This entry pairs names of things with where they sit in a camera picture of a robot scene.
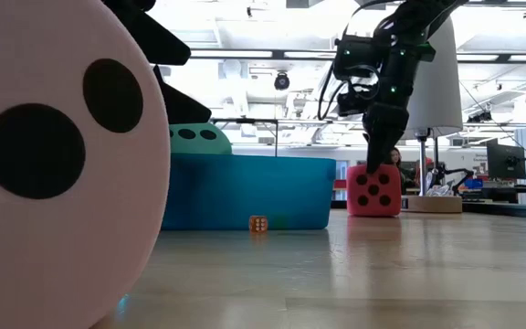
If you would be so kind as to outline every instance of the pink die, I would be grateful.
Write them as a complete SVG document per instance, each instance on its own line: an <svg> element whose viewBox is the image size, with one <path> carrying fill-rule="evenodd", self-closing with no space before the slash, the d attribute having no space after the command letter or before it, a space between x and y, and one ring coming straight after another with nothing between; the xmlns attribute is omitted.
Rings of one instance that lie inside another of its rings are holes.
<svg viewBox="0 0 526 329"><path fill-rule="evenodd" d="M401 176L394 165L381 164L366 174L366 164L348 168L348 213L353 216L396 216L401 212Z"/></svg>

